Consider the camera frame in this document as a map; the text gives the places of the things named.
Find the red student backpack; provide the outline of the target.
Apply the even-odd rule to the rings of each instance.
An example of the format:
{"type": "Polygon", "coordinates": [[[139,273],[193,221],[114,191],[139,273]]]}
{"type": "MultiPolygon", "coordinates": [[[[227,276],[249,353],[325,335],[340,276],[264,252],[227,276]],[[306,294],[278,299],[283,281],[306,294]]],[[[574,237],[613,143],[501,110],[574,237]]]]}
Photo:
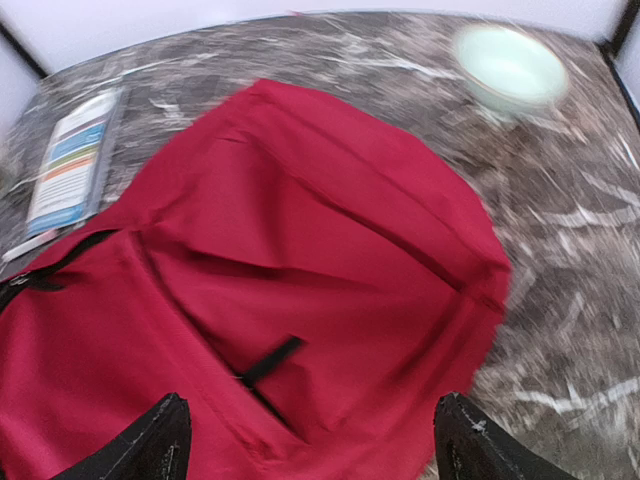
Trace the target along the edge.
{"type": "Polygon", "coordinates": [[[261,80],[2,283],[2,468],[50,478],[176,393],[192,479],[415,479],[510,271],[420,140],[261,80]]]}

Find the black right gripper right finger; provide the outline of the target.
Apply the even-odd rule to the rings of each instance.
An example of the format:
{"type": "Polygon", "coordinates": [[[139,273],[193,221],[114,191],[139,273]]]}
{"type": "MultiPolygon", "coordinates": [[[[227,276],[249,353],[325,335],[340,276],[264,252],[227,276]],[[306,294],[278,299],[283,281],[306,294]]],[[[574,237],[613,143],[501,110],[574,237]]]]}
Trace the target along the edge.
{"type": "Polygon", "coordinates": [[[439,400],[434,417],[434,438],[441,479],[575,479],[527,449],[457,392],[439,400]]]}

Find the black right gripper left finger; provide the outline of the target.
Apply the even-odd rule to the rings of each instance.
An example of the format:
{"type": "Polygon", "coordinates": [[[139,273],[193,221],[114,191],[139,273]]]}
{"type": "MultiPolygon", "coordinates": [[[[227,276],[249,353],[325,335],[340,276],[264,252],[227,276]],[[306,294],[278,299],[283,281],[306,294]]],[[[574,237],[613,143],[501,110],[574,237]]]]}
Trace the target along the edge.
{"type": "Polygon", "coordinates": [[[188,402],[165,395],[102,449],[58,474],[58,479],[185,480],[191,452],[188,402]]]}

